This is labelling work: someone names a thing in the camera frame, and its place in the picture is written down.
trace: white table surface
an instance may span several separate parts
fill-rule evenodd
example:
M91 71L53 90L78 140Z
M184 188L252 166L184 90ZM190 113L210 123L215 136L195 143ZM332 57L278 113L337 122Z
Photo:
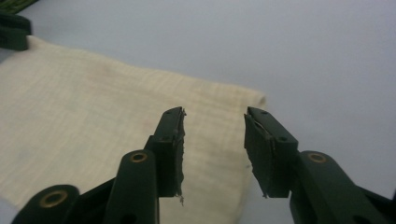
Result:
M357 185L390 198L395 8L387 0L40 0L20 15L54 44L263 91L301 151L332 156ZM254 179L240 224L293 223L289 199L261 196Z

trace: wrinkled fabric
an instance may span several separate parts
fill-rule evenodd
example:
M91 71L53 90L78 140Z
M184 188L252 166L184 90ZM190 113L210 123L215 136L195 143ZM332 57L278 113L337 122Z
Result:
M163 111L183 106L184 206L161 199L161 222L236 222L251 177L243 115L263 107L262 93L29 41L0 63L1 197L22 208L52 185L84 193L144 147Z

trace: cloth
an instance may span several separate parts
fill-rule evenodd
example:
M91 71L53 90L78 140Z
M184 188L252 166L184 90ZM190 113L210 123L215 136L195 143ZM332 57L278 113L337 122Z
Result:
M183 106L184 206L160 199L161 222L237 221L251 178L243 115L263 107L262 93L29 42L0 64L1 197L22 208L53 185L84 193L144 147L165 110Z

